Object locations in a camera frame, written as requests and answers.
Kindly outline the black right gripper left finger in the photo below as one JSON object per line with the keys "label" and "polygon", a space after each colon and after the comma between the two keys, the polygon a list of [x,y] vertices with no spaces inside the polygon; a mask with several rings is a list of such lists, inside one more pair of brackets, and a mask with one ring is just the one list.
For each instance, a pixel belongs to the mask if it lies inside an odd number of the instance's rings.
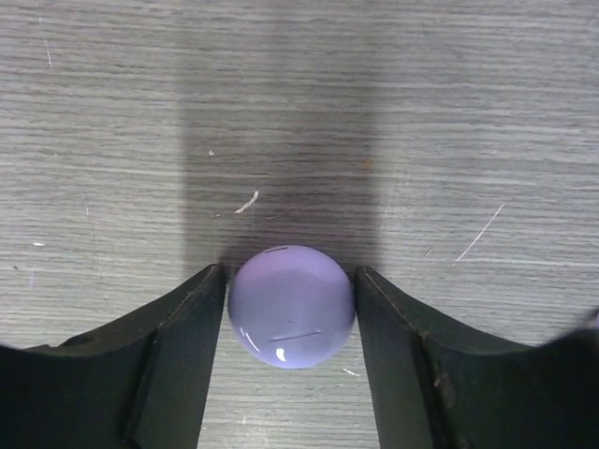
{"label": "black right gripper left finger", "polygon": [[194,448],[224,309],[210,265],[57,346],[1,349],[5,448]]}

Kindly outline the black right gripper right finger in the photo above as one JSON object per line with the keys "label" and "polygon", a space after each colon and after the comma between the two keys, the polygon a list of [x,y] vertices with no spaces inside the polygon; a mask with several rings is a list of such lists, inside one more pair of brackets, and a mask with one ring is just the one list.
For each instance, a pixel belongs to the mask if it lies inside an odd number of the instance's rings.
{"label": "black right gripper right finger", "polygon": [[594,448],[598,333],[539,346],[483,332],[354,275],[358,325],[383,448]]}

